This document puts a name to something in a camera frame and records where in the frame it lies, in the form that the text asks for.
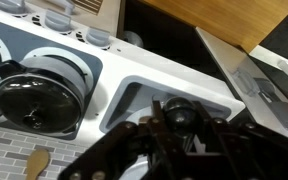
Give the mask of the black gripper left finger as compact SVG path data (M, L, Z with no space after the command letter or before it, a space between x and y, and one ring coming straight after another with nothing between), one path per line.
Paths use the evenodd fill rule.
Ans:
M118 180L139 155L148 158L148 171L140 180L169 178L169 167L162 151L158 129L164 114L159 101L151 105L153 116L142 117L140 123L123 121L106 133L73 163L57 180Z

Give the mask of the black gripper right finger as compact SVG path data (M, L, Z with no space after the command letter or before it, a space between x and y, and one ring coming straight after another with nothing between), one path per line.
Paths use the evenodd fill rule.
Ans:
M288 180L288 137L254 122L234 126L194 103L205 152L191 158L193 180Z

